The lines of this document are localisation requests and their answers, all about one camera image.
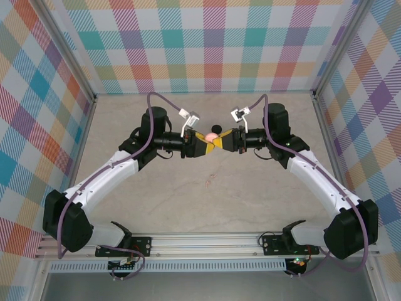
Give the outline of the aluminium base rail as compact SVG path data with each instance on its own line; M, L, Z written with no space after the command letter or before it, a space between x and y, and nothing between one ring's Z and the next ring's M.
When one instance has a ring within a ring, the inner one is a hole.
M146 259L151 260L186 260L186 259L261 259L265 245L260 233L134 233L134 238L151 237L150 251ZM102 259L95 256L99 243L90 242L77 252L66 252L62 260ZM313 254L311 246L291 255L279 254L274 250L271 258L312 258L323 257L324 254ZM44 235L35 255L35 260L57 260L57 243L50 235Z

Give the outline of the aluminium frame post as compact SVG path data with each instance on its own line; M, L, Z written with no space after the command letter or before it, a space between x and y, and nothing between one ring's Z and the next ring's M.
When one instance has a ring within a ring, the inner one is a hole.
M46 25L56 41L55 44L61 49L61 54L63 55L63 58L66 58L67 64L69 64L72 73L77 78L77 82L81 85L86 95L89 96L91 102L95 103L96 94L91 88L89 81L86 79L86 76L76 60L72 49L70 48L62 30L60 30L59 26L57 25L57 22L47 7L45 1L32 0L32 2L37 5L38 10L43 14L43 19L46 21Z
M332 46L332 50L328 52L329 59L327 59L316 78L316 83L313 86L312 94L317 99L325 87L329 84L335 69L338 67L341 59L348 50L352 43L357 31L369 12L375 0L358 0L356 4L352 4L344 18L345 25L341 25L333 42L336 44Z

